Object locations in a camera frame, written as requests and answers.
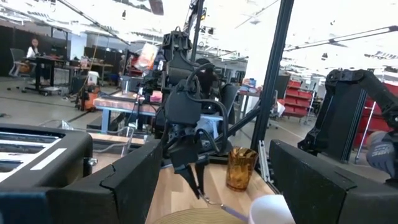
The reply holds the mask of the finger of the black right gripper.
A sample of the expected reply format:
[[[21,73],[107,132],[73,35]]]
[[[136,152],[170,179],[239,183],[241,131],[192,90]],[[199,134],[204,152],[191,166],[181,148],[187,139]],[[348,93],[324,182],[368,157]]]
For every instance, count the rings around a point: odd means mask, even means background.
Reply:
[[[204,174],[205,167],[208,165],[208,159],[201,159],[195,163],[195,171],[197,173],[197,181],[198,181],[198,192],[200,195],[205,194],[204,190]]]
[[[190,165],[180,165],[178,167],[174,168],[174,174],[179,174],[181,175],[186,182],[188,183],[188,185],[190,186],[190,188],[192,189],[193,193],[195,194],[196,198],[200,198],[200,193],[199,193],[199,189],[192,171],[192,168]]]

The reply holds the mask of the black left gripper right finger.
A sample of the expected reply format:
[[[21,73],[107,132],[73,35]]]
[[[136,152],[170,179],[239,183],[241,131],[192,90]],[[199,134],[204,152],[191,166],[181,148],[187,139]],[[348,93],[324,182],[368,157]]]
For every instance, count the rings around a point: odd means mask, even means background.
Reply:
[[[344,170],[280,140],[269,159],[296,223],[397,224],[397,189]]]

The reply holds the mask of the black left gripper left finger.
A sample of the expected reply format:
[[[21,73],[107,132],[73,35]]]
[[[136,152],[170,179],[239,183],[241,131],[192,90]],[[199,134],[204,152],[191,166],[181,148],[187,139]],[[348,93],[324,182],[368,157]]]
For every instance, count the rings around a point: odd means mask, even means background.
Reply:
[[[63,188],[1,190],[1,223],[144,223],[160,172],[158,140]]]

